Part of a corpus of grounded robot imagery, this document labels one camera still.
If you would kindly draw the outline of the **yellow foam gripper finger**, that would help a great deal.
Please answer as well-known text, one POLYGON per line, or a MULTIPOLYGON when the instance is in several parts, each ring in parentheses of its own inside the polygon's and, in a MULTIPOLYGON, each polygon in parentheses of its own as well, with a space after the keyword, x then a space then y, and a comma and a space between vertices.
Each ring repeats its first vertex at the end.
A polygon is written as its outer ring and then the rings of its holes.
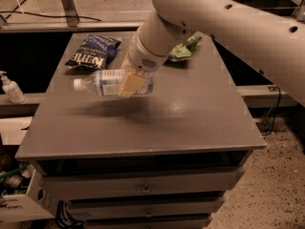
POLYGON ((145 81, 146 78, 143 73, 125 72, 118 95, 130 98, 144 85, 145 81))
POLYGON ((126 69, 129 68, 129 66, 130 66, 129 55, 126 54, 125 57, 124 57, 124 59, 123 59, 123 61, 122 61, 121 68, 122 68, 123 70, 126 70, 126 69))

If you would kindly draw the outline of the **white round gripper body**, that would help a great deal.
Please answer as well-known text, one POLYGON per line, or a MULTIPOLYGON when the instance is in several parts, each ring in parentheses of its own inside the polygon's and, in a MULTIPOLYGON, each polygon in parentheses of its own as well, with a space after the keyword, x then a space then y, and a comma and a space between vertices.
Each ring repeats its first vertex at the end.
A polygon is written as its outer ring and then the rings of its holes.
POLYGON ((133 71, 152 73, 166 61, 169 46, 160 38, 143 39, 142 29, 139 28, 131 39, 126 54, 127 67, 133 71))

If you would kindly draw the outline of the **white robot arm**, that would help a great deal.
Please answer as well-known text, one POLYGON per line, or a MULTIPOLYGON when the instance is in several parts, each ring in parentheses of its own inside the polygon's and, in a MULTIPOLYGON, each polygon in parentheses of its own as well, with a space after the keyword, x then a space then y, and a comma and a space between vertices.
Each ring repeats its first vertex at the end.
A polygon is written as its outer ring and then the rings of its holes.
POLYGON ((202 32, 305 106, 305 24, 233 0, 152 0, 122 62, 119 94, 129 98, 172 49, 202 32))

